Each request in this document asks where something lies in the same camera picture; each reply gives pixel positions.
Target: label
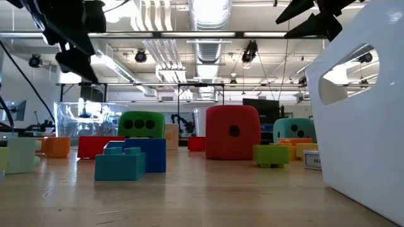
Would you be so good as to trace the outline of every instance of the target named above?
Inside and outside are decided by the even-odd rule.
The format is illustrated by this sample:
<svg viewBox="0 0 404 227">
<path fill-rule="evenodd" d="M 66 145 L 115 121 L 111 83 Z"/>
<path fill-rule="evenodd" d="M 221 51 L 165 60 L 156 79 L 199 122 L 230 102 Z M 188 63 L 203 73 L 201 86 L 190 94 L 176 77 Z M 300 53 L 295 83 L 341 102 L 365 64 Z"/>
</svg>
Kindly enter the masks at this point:
<svg viewBox="0 0 404 227">
<path fill-rule="evenodd" d="M 318 154 L 304 154 L 304 164 L 306 168 L 312 168 L 316 170 L 321 169 L 320 155 Z"/>
</svg>

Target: glass enclosure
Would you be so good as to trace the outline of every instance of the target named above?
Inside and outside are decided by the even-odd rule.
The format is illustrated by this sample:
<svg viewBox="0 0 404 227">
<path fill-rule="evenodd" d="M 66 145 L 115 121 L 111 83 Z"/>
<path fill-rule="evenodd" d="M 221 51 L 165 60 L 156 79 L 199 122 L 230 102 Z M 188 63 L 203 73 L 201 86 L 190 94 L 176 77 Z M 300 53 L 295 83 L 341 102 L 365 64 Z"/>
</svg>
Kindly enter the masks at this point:
<svg viewBox="0 0 404 227">
<path fill-rule="evenodd" d="M 71 137 L 78 145 L 80 136 L 115 136 L 119 117 L 128 106 L 118 103 L 57 102 L 54 104 L 56 136 Z"/>
</svg>

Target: computer monitor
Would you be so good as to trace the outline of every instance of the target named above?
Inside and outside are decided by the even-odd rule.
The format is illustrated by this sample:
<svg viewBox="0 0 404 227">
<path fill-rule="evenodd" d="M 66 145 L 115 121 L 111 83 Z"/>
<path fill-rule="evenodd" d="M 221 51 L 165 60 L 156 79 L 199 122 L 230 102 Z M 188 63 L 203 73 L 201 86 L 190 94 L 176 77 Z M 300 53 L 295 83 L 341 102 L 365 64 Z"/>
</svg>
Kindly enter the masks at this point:
<svg viewBox="0 0 404 227">
<path fill-rule="evenodd" d="M 274 124 L 280 118 L 279 101 L 243 98 L 242 104 L 258 111 L 261 124 Z"/>
<path fill-rule="evenodd" d="M 10 111 L 11 117 L 14 121 L 23 121 L 25 116 L 25 106 L 27 105 L 27 101 L 5 101 L 7 108 Z M 3 111 L 2 120 L 7 120 L 6 112 Z"/>
</svg>

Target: air duct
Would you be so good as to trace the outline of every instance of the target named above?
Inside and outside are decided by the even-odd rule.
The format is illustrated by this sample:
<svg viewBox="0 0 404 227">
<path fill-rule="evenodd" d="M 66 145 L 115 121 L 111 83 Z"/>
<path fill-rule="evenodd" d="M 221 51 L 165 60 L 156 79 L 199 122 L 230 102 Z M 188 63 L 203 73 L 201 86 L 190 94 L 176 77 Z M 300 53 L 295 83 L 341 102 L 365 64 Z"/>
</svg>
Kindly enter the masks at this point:
<svg viewBox="0 0 404 227">
<path fill-rule="evenodd" d="M 189 0 L 189 12 L 194 31 L 226 30 L 230 21 L 232 0 Z M 218 74 L 223 44 L 195 44 L 196 73 L 203 83 L 214 83 Z M 202 93 L 202 97 L 213 94 Z"/>
</svg>

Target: hanging wire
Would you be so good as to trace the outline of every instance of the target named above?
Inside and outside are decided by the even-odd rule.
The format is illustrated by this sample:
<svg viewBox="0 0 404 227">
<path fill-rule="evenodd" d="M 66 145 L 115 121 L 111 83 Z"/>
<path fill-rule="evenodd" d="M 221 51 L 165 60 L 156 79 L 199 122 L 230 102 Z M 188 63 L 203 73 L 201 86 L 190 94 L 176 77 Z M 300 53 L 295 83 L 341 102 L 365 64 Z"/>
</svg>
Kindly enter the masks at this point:
<svg viewBox="0 0 404 227">
<path fill-rule="evenodd" d="M 261 60 L 261 54 L 259 54 L 258 51 L 257 51 L 257 55 L 258 55 L 258 58 L 259 58 L 259 62 L 261 63 L 261 67 L 263 68 L 264 76 L 265 76 L 266 82 L 267 82 L 268 86 L 270 87 L 270 91 L 271 91 L 272 98 L 273 98 L 273 100 L 275 101 L 275 96 L 273 95 L 273 92 L 272 92 L 271 83 L 270 83 L 270 81 L 268 80 L 268 77 L 266 76 L 264 64 L 263 64 L 263 61 Z"/>
<path fill-rule="evenodd" d="M 289 30 L 290 30 L 290 20 L 288 20 L 288 32 L 289 32 Z M 286 40 L 285 63 L 283 65 L 283 78 L 282 78 L 282 83 L 280 84 L 278 102 L 280 100 L 280 94 L 282 92 L 283 82 L 285 81 L 286 63 L 287 63 L 287 59 L 288 59 L 288 48 L 289 48 L 289 39 Z"/>
<path fill-rule="evenodd" d="M 246 94 L 245 92 L 244 92 L 244 63 L 242 64 L 242 93 L 241 93 L 241 95 L 244 95 L 244 94 Z"/>
<path fill-rule="evenodd" d="M 239 60 L 240 60 L 240 58 L 241 58 L 241 55 L 242 55 L 242 51 L 241 51 L 241 53 L 240 53 L 240 55 L 239 55 L 239 58 L 238 58 L 237 61 L 235 62 L 234 67 L 233 67 L 232 71 L 230 72 L 230 75 L 234 72 L 234 69 L 237 67 L 237 64 L 239 63 Z"/>
</svg>

